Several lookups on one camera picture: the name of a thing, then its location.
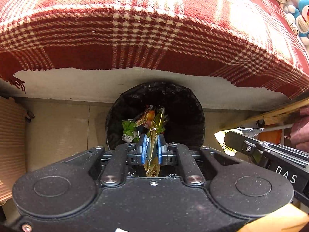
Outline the gold candy wrapper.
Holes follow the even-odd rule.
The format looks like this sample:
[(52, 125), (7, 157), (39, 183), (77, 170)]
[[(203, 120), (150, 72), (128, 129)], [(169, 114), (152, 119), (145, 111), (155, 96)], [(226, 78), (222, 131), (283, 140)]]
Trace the gold candy wrapper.
[(149, 138), (147, 139), (146, 163), (143, 165), (147, 177), (158, 177), (160, 167), (157, 157), (156, 137), (158, 134), (149, 130)]

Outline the green white wrapper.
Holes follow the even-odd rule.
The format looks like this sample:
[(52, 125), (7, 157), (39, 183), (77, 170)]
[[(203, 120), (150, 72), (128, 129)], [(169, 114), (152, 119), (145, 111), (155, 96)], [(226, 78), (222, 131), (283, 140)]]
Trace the green white wrapper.
[(137, 125), (133, 120), (123, 120), (123, 135), (122, 140), (126, 143), (138, 143), (140, 136), (137, 130)]

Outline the colourful fruit snack packet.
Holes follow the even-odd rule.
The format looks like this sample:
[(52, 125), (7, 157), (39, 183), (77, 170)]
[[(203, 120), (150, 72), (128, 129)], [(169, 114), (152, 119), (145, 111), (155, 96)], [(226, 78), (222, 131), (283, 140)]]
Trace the colourful fruit snack packet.
[(155, 117), (155, 108), (152, 105), (150, 105), (141, 115), (139, 120), (137, 120), (136, 127), (143, 126), (149, 129), (154, 117)]

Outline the large gold foil wrapper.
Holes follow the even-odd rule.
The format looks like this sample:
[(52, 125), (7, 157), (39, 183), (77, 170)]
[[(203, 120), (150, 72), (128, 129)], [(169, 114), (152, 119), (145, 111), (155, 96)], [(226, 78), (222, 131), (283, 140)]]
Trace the large gold foil wrapper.
[(156, 134), (162, 134), (165, 131), (165, 125), (168, 122), (168, 115), (165, 115), (165, 108), (155, 110), (155, 117), (150, 125), (150, 131)]

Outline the black lined trash bin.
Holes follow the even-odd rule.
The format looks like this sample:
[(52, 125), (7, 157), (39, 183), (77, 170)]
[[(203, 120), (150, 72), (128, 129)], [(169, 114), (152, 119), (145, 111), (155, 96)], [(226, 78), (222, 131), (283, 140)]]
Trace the black lined trash bin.
[(187, 184), (204, 182), (193, 154), (204, 142), (205, 117), (190, 89), (170, 82), (133, 87), (111, 107), (105, 130), (106, 184), (120, 182), (129, 166), (141, 177), (177, 172)]

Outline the pink ribbed suitcase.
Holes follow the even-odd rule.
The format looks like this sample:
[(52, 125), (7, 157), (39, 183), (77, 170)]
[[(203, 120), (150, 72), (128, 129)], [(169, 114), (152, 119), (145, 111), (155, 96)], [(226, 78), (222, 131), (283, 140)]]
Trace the pink ribbed suitcase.
[(26, 123), (35, 118), (12, 98), (1, 97), (1, 205), (12, 198), (14, 183), (26, 173)]

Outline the red white plaid blanket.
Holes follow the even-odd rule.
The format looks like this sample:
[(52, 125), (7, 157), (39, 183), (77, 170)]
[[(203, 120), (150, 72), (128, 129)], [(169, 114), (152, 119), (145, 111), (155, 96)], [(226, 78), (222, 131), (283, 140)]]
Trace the red white plaid blanket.
[(75, 68), (162, 70), (308, 90), (308, 58), (275, 0), (1, 0), (1, 78)]

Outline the blue Doraemon plush toy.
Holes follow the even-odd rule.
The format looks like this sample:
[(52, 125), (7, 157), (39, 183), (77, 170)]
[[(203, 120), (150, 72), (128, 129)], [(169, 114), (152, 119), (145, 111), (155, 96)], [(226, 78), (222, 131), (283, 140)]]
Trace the blue Doraemon plush toy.
[(308, 0), (300, 0), (298, 2), (298, 9), (296, 9), (293, 15), (299, 30), (299, 37), (304, 46), (308, 46)]

